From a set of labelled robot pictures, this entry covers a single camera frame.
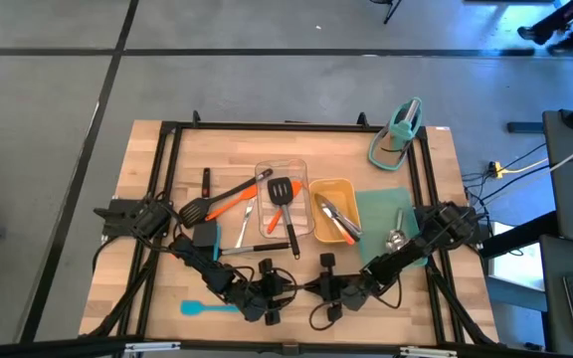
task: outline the teal spatula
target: teal spatula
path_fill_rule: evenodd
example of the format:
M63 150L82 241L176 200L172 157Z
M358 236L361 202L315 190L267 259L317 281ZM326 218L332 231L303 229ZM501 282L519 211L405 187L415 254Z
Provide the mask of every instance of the teal spatula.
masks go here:
M235 305L205 305L201 301L185 299L180 302L180 312L184 315L199 315L202 312L240 312Z

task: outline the yellow bowl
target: yellow bowl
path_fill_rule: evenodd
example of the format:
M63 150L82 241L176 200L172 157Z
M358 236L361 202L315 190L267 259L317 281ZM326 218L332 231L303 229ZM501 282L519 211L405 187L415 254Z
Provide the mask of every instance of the yellow bowl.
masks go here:
M310 207L315 221L315 237L323 243L345 243L344 239L315 201L315 194L323 195L351 222L361 227L355 189L346 179L320 179L308 185Z

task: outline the orange spatula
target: orange spatula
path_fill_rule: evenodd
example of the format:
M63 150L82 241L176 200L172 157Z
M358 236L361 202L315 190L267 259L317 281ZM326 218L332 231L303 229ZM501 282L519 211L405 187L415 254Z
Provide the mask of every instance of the orange spatula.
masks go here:
M249 200L251 198L256 197L256 195L258 194L258 185L252 185L249 188L243 190L242 193L240 193L240 196L232 201L230 201L229 203L223 205L222 207L218 208L215 212L210 213L207 218L205 218L205 221L210 221L212 219L216 219L220 214L226 212L228 209L232 208L234 205L240 203L243 200Z
M299 193L299 190L302 188L302 183L298 181L291 181L290 185L293 187L293 197L296 197L297 193ZM278 212L274 215L274 218L269 223L269 226L267 227L267 234L270 234L274 231L282 215L283 215L283 210L279 209Z

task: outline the concrete floor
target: concrete floor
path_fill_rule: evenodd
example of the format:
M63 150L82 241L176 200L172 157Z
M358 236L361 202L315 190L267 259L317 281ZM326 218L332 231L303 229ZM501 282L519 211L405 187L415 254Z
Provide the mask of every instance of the concrete floor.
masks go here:
M129 48L468 49L529 48L515 35L553 6L461 0L142 1ZM0 47L113 48L128 0L0 1ZM51 236L109 64L107 57L0 57L0 343L19 318ZM101 221L135 119L305 120L384 123L417 95L430 125L453 130L462 172L508 162L542 143L509 135L511 120L573 108L573 59L363 57L123 58L75 210L38 339L74 337L85 307ZM532 156L542 158L544 151ZM489 193L502 182L488 182ZM495 220L528 221L553 210L549 180L490 206ZM509 317L494 305L495 315ZM531 320L497 320L501 340L531 336Z

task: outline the clear plastic container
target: clear plastic container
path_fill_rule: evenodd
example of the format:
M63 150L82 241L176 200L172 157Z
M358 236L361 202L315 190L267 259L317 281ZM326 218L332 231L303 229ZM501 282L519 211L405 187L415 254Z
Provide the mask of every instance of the clear plastic container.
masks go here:
M272 203L267 190L267 183L271 179L288 177L291 184L299 183L299 193L293 192L293 200L288 205L290 219L293 222L295 234L310 234L314 229L313 218L311 216L310 200L308 196L308 179L306 178L306 163L301 159L268 160L256 165L256 175L267 169L273 169L267 180L262 180L258 185L258 215L260 233L267 239L288 238L287 228L284 218L281 215L278 224L272 232L268 233L269 224L280 209Z

